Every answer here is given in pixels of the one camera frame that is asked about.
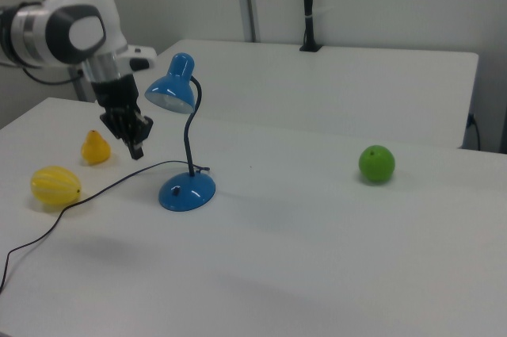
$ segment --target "yellow lemon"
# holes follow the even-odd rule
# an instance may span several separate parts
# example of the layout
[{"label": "yellow lemon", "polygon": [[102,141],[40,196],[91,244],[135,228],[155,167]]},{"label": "yellow lemon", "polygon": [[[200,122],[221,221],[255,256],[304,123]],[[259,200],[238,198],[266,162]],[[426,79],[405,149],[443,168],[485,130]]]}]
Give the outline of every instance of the yellow lemon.
[{"label": "yellow lemon", "polygon": [[98,164],[107,160],[111,155],[111,147],[97,131],[90,131],[86,135],[85,143],[81,147],[81,156],[88,164]]},{"label": "yellow lemon", "polygon": [[71,171],[62,167],[45,167],[32,176],[30,182],[36,199],[48,205],[72,202],[81,193],[81,182]]}]

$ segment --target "green apple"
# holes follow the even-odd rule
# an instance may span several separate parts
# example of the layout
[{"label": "green apple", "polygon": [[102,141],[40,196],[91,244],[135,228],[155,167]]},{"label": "green apple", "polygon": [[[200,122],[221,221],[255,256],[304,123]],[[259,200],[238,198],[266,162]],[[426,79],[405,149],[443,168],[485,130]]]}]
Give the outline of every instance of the green apple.
[{"label": "green apple", "polygon": [[395,157],[382,145],[372,145],[361,153],[359,170],[372,182],[385,182],[395,171]]}]

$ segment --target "blue desk lamp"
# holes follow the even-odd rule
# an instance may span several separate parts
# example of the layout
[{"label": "blue desk lamp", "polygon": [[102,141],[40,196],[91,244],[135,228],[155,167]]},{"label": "blue desk lamp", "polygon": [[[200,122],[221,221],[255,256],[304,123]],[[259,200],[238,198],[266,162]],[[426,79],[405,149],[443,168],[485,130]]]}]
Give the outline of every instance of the blue desk lamp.
[{"label": "blue desk lamp", "polygon": [[[156,80],[146,91],[146,99],[163,109],[175,113],[189,113],[185,125],[185,151],[189,163],[189,172],[177,174],[166,182],[158,193],[160,205],[174,212],[186,212],[196,209],[212,199],[215,183],[207,174],[195,172],[192,152],[190,151],[189,128],[199,109],[202,89],[197,79],[192,77],[195,63],[186,53],[173,57],[167,75]],[[197,88],[197,102],[194,102],[190,81]]]}]

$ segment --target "yellow pear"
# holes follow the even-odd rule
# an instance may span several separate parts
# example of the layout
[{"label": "yellow pear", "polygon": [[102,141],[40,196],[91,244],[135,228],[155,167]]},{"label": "yellow pear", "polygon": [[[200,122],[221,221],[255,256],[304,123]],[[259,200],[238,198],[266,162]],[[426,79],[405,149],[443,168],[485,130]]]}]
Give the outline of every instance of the yellow pear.
[{"label": "yellow pear", "polygon": [[100,133],[95,130],[88,132],[85,143],[81,147],[81,156],[89,164],[98,164],[111,155],[111,147]]}]

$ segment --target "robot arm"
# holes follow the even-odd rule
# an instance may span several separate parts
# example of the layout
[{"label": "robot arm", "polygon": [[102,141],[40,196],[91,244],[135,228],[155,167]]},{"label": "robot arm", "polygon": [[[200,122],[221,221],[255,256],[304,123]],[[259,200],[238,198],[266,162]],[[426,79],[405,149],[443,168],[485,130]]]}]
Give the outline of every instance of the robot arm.
[{"label": "robot arm", "polygon": [[45,0],[0,7],[0,63],[13,67],[81,64],[102,121],[133,159],[153,121],[141,115],[133,72],[154,66],[153,48],[127,44],[114,0]]}]

